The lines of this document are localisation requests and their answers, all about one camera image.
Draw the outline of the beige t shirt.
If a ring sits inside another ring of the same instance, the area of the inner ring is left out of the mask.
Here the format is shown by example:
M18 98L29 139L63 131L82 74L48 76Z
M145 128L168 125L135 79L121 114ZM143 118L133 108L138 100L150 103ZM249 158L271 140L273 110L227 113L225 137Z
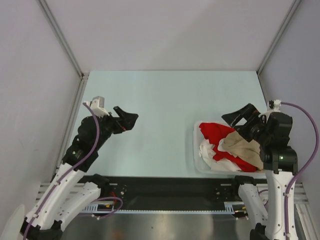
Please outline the beige t shirt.
M237 131L229 133L223 139L221 147L233 157L239 157L260 170L264 168L260 158L260 144L255 140L246 141Z

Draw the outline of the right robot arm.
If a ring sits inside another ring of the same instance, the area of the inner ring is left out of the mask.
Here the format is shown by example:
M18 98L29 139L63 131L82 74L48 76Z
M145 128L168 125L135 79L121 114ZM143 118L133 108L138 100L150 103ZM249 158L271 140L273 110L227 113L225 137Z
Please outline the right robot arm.
M268 206L265 207L253 177L236 176L231 196L243 201L252 229L251 240L296 240L294 177L298 173L297 153L288 145L293 126L291 116L280 111L280 101L260 113L249 103L222 119L247 142L260 145L260 159L267 180Z

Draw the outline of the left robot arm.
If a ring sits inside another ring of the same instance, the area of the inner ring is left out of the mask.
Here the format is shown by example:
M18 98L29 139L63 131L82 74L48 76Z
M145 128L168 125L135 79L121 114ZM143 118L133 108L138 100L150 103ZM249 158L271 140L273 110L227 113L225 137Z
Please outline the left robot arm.
M109 180L99 174L89 178L82 190L67 199L74 185L98 158L99 149L112 136L130 131L138 114L128 113L119 106L114 117L104 108L83 105L91 113L85 117L67 149L58 172L34 208L25 215L20 234L25 240L59 240L68 224L90 203L110 201L123 205L112 190Z

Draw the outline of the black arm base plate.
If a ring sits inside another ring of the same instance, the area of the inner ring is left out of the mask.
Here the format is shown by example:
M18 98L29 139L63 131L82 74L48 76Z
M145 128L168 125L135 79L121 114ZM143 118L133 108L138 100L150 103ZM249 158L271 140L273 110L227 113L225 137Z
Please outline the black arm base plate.
M186 178L186 177L124 177L107 176L110 185L116 186L117 197L124 192L128 202L137 197L169 198L195 197L213 202L241 199L233 189L233 178Z

